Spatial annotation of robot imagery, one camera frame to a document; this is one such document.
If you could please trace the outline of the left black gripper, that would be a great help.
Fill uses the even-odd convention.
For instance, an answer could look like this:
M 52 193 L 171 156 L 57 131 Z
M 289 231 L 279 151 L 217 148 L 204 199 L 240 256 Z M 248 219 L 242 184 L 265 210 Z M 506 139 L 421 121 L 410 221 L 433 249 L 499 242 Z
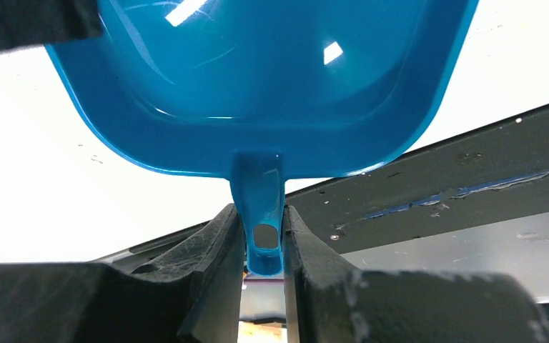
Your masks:
M 0 0 L 0 52 L 101 36 L 97 1 Z

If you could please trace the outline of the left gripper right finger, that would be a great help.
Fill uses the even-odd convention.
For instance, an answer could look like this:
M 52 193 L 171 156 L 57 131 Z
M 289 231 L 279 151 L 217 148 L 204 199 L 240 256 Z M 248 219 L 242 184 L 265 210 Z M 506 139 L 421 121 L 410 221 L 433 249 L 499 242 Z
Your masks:
M 290 342 L 549 342 L 544 311 L 504 274 L 364 271 L 282 218 Z

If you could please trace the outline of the blue dustpan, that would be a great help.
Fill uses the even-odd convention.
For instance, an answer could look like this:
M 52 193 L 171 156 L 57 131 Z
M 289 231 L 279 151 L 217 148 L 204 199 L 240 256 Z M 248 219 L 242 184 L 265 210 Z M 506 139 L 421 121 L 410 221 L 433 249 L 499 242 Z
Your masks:
M 361 174 L 436 115 L 476 1 L 100 1 L 103 35 L 46 50 L 112 151 L 226 179 L 247 266 L 283 269 L 285 182 Z

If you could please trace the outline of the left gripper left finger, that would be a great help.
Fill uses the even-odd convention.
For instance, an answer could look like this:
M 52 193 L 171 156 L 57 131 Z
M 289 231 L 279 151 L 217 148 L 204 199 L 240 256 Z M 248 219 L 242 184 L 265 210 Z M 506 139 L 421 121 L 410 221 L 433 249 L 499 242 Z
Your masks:
M 0 342 L 236 342 L 243 266 L 233 205 L 132 272 L 0 264 Z

